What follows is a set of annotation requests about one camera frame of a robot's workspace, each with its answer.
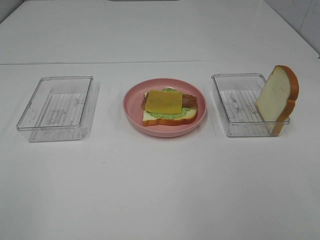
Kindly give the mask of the pink round plate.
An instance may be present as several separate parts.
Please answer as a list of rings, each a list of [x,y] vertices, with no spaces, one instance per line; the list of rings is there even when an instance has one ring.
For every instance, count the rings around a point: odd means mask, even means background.
[[[144,93],[164,88],[174,88],[197,98],[198,111],[193,122],[176,126],[162,124],[143,126],[141,103]],[[185,135],[198,127],[206,115],[207,103],[203,93],[188,82],[174,78],[154,78],[140,82],[128,90],[123,99],[123,110],[130,124],[140,132],[155,137],[171,138]]]

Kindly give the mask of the left clear plastic tray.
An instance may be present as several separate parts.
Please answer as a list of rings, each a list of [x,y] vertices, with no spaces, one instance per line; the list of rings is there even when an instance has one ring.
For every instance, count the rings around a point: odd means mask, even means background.
[[[30,143],[84,139],[91,131],[96,97],[90,75],[43,77],[16,129]]]

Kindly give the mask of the right clear plastic tray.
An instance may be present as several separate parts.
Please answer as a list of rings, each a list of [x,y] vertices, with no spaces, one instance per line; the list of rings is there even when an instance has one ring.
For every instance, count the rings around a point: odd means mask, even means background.
[[[283,122],[264,121],[256,100],[266,83],[260,73],[214,74],[213,96],[228,137],[273,137],[272,130],[282,131],[290,118]]]

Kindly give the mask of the green lettuce leaf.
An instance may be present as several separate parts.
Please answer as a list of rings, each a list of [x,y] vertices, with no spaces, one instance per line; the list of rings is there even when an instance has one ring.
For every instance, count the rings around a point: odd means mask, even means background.
[[[197,98],[174,88],[150,90],[144,93],[143,119],[181,120],[192,119],[198,111]]]

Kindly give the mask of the bread slice with brown crust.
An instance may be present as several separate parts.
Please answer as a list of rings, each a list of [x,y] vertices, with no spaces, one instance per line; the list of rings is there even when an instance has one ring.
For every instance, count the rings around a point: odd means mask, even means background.
[[[198,115],[197,108],[182,107],[181,113],[164,114],[164,113],[152,113],[143,109],[142,125],[155,126],[155,125],[167,125],[167,126],[179,126],[192,123]]]

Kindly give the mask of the clear plastic tray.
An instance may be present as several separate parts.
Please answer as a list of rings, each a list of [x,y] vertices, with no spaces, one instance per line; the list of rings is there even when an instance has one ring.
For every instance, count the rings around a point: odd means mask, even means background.
[[[96,97],[90,75],[43,77],[16,129],[30,143],[84,139],[91,131]]]
[[[283,122],[264,121],[256,100],[266,83],[260,73],[214,74],[213,96],[228,137],[273,137],[272,130],[282,131],[290,118]]]

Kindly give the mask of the bacon strip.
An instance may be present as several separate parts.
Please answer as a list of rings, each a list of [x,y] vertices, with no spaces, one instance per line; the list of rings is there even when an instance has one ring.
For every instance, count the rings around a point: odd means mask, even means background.
[[[146,103],[147,101],[144,101],[144,100],[141,103],[141,108],[143,110],[145,109]],[[182,107],[197,109],[198,108],[197,98],[190,94],[183,94]]]
[[[148,99],[148,96],[149,96],[149,92],[145,92],[143,94],[143,100],[146,101]]]

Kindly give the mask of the yellow cheese slice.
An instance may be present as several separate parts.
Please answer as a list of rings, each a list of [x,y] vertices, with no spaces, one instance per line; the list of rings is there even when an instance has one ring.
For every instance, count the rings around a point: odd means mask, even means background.
[[[156,114],[180,114],[182,104],[182,92],[150,90],[144,109]]]

